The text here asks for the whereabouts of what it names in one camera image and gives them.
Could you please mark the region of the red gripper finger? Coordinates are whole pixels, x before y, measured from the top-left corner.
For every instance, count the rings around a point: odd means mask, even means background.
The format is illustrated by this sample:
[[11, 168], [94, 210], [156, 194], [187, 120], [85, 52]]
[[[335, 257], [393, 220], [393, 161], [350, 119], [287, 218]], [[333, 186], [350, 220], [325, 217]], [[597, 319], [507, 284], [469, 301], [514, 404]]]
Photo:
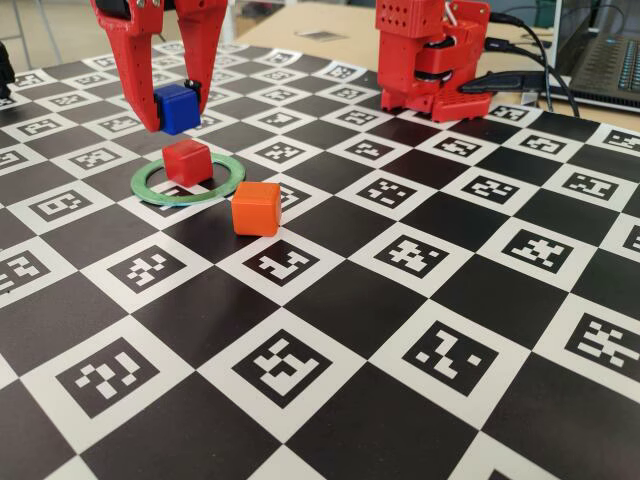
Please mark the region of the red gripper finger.
[[188, 83], [197, 88], [203, 112], [211, 86], [213, 67], [226, 0], [175, 0], [181, 38], [185, 48]]
[[160, 129], [160, 118], [152, 84], [151, 38], [162, 31], [162, 9], [131, 9], [130, 19], [99, 10], [99, 25], [105, 30], [126, 100], [149, 131]]

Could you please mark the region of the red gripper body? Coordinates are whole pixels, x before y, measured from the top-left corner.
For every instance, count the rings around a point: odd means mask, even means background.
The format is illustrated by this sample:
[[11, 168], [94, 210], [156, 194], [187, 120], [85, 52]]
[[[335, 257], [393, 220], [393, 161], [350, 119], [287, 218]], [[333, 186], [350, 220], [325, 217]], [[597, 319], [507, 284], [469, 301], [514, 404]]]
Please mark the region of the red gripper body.
[[158, 23], [167, 10], [163, 0], [127, 1], [95, 0], [91, 2], [100, 23], [128, 21], [133, 23]]

